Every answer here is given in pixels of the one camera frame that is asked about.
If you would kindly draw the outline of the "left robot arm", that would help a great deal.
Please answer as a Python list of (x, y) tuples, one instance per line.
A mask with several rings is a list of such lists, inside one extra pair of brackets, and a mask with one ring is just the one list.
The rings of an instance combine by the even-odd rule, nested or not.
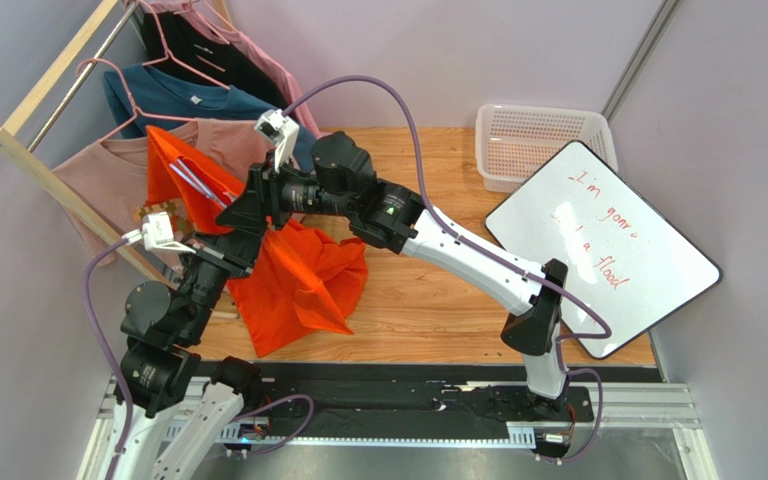
[(263, 397), (261, 370), (227, 357), (213, 370), (190, 419), (166, 448), (160, 447), (169, 424), (184, 400), (201, 358), (188, 352), (199, 344), (214, 307), (229, 280), (248, 277), (261, 240), (245, 233), (196, 234), (178, 242), (166, 228), (146, 223), (124, 234), (98, 254), (84, 273), (84, 282), (100, 260), (124, 245), (143, 243), (183, 257), (181, 283), (161, 281), (136, 286), (124, 305), (120, 330), (127, 350), (116, 358), (109, 349), (90, 294), (83, 301), (98, 343), (115, 380), (113, 450), (105, 460), (108, 479), (189, 479), (219, 433), (246, 407)]

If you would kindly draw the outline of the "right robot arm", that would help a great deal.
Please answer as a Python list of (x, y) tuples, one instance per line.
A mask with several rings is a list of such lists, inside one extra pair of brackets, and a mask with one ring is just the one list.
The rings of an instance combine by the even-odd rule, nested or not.
[(370, 154), (343, 132), (317, 140), (312, 159), (311, 174), (278, 166), (274, 154), (252, 166), (243, 193), (217, 224), (262, 238), (296, 213), (343, 217), (363, 243), (424, 260), (494, 298), (508, 313), (501, 338), (522, 355), (529, 391), (551, 400), (566, 393), (555, 345), (568, 273), (563, 262), (517, 259), (461, 229), (418, 193), (378, 178)]

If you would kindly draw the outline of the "orange t-shirt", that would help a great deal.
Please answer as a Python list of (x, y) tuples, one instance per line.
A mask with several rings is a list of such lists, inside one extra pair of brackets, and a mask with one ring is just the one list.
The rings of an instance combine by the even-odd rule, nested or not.
[[(171, 165), (182, 160), (228, 200), (243, 191), (250, 166), (265, 160), (270, 146), (249, 122), (230, 123), (227, 137), (226, 146), (192, 146), (160, 127), (148, 127), (147, 205), (181, 201), (192, 230), (222, 233), (215, 222), (218, 203), (197, 192)], [(269, 355), (316, 331), (351, 334), (347, 318), (368, 278), (365, 248), (358, 239), (336, 242), (296, 220), (267, 232), (252, 275), (227, 285), (256, 354)]]

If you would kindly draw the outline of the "light blue wire hanger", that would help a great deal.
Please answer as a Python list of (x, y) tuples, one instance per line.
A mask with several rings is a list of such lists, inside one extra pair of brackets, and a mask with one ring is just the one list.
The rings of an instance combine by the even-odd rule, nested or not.
[(227, 204), (207, 185), (200, 180), (200, 178), (185, 164), (181, 158), (177, 158), (170, 163), (172, 171), (188, 183), (193, 189), (195, 189), (202, 196), (211, 200), (213, 203), (221, 208), (226, 208)]

